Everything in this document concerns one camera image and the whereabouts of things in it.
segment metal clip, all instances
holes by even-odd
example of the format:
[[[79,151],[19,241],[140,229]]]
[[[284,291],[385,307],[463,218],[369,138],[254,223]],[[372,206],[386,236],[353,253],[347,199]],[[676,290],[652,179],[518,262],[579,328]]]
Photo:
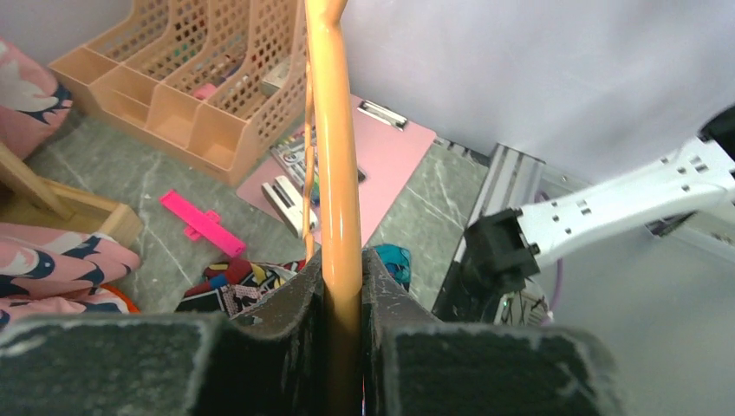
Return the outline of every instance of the metal clip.
[[[264,183],[261,190],[283,223],[297,237],[303,237],[303,198],[285,176],[278,176],[273,185]],[[309,210],[309,228],[318,225],[314,210]]]
[[[406,124],[408,124],[408,119],[406,117],[394,113],[383,106],[379,106],[372,101],[363,100],[360,105],[357,106],[357,109],[360,110],[361,113],[369,115],[381,123],[388,124],[389,126],[401,130],[401,132],[406,128]]]

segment pink patterned fabric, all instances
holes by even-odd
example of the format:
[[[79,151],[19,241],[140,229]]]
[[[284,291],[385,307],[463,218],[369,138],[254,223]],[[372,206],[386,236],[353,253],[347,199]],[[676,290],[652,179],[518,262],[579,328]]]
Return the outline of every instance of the pink patterned fabric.
[[[0,223],[0,328],[32,314],[129,312],[100,288],[140,267],[103,234]]]
[[[11,152],[25,159],[61,126],[71,104],[50,71],[0,37],[0,141]]]

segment pink pillow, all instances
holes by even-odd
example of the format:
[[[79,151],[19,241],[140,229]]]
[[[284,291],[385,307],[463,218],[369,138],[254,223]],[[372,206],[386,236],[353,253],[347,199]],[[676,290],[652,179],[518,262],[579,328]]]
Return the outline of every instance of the pink pillow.
[[[25,159],[66,119],[71,93],[0,37],[0,141]]]

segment colorful fabric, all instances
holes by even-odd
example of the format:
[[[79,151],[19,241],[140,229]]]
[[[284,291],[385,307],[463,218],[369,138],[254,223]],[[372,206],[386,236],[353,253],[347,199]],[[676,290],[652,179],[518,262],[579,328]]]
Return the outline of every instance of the colorful fabric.
[[[381,257],[388,273],[403,289],[408,290],[411,286],[411,252],[393,244],[381,244],[373,248]]]
[[[0,38],[0,141],[25,159],[58,129],[71,93],[38,62]]]
[[[408,290],[411,283],[411,255],[392,244],[374,247],[396,282]],[[263,296],[281,287],[306,265],[305,260],[271,264],[232,258],[207,267],[205,281],[184,293],[177,312],[223,311],[230,318],[252,307]]]
[[[104,283],[140,267],[103,234],[0,223],[0,328],[33,314],[128,313]]]

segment pink plastic clip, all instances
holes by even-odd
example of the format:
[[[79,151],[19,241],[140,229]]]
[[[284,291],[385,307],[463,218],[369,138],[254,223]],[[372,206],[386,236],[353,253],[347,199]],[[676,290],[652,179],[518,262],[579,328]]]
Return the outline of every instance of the pink plastic clip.
[[[184,233],[191,240],[196,241],[200,237],[205,237],[230,257],[238,257],[245,251],[245,243],[219,225],[219,215],[216,212],[203,213],[173,189],[159,201],[188,224]]]
[[[206,100],[217,92],[217,86],[214,84],[205,84],[201,88],[194,91],[194,98],[197,100]]]
[[[215,211],[209,210],[205,212],[205,216],[214,221],[214,224],[219,224],[219,214],[217,214]],[[194,228],[190,225],[184,228],[184,234],[192,241],[197,241],[200,237],[202,237],[202,234],[199,231],[194,230]]]

